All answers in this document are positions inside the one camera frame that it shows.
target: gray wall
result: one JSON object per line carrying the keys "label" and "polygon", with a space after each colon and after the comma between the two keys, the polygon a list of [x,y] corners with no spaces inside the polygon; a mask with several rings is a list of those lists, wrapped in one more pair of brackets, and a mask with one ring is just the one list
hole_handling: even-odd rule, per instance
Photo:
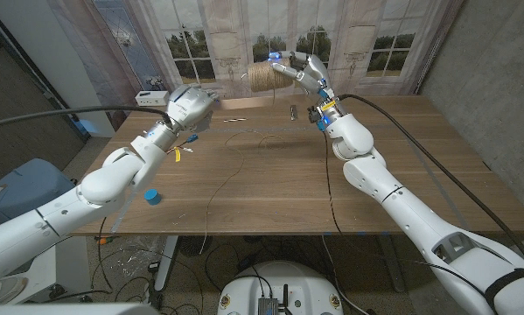
{"label": "gray wall", "polygon": [[[0,119],[53,110],[30,75],[0,50]],[[46,117],[0,127],[0,178],[33,158],[42,158],[62,170],[83,142],[61,117]]]}
{"label": "gray wall", "polygon": [[524,204],[524,0],[471,0],[421,94]]}
{"label": "gray wall", "polygon": [[[79,55],[46,0],[0,1],[0,18],[67,105],[101,105]],[[102,112],[78,116],[94,137],[115,133]]]}

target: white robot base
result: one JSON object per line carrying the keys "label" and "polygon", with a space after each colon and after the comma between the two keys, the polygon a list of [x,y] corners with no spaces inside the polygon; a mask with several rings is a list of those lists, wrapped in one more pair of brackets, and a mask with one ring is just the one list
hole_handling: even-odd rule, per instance
{"label": "white robot base", "polygon": [[[268,284],[256,276],[256,271],[271,285],[272,298]],[[261,298],[262,288],[265,298]],[[217,314],[266,315],[278,314],[278,310],[293,315],[343,314],[339,294],[325,277],[302,264],[286,261],[262,262],[238,274],[223,289]]]}

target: wooden table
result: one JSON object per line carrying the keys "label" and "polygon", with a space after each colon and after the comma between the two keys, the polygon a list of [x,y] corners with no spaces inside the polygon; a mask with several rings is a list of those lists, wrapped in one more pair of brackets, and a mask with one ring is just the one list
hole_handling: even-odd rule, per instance
{"label": "wooden table", "polygon": [[[482,199],[512,230],[524,235],[524,206],[493,174],[464,139],[422,96],[368,97],[393,115],[441,163]],[[306,117],[313,104],[303,95],[222,101],[211,129],[186,145],[175,163],[171,154],[150,188],[163,200],[149,206],[137,195],[117,233],[120,235],[321,235],[337,233],[333,224],[325,176],[325,139]],[[290,105],[299,118],[290,119]],[[384,116],[355,100],[343,104],[374,135],[375,147],[388,169],[416,196],[448,222],[482,233],[498,233],[499,227],[464,195],[444,174],[404,137]],[[230,118],[247,118],[224,122]],[[97,169],[113,150],[128,146],[143,134],[157,116],[135,112],[117,131],[89,168]],[[259,133],[244,132],[256,130]],[[266,138],[262,135],[281,137]],[[241,171],[217,192],[217,188]],[[381,206],[350,186],[342,172],[343,162],[329,152],[333,205],[345,233],[400,233]],[[110,215],[109,231],[118,213]],[[96,235],[100,222],[80,228],[73,235]]]}

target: blue bottle cap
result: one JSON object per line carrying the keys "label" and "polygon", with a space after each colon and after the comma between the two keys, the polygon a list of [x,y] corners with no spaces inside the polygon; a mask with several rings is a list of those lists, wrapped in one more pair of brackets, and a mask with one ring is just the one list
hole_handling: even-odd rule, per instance
{"label": "blue bottle cap", "polygon": [[150,189],[145,192],[145,200],[151,205],[155,206],[161,200],[160,194],[158,194],[157,189]]}

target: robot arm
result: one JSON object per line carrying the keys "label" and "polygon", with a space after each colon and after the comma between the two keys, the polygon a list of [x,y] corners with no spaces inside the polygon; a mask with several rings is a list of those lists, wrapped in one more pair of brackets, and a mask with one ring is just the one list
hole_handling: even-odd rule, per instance
{"label": "robot arm", "polygon": [[213,91],[182,86],[169,99],[170,122],[157,122],[128,148],[112,152],[102,168],[88,174],[75,188],[57,199],[0,225],[0,278],[90,222],[122,208],[125,190],[142,191],[154,178],[182,130],[208,126]]}
{"label": "robot arm", "polygon": [[[277,58],[290,58],[292,67],[273,63],[275,71],[322,97],[316,108],[309,108],[309,118],[333,139],[334,154],[346,161],[343,172],[347,181],[382,205],[428,263],[459,274],[482,292],[490,291],[481,294],[460,278],[432,268],[454,299],[471,314],[493,314],[493,310],[498,314],[524,313],[524,260],[496,241],[446,222],[400,183],[374,148],[368,129],[334,97],[327,70],[317,56],[299,52],[270,55],[270,59]],[[504,283],[508,278],[514,281]]]}

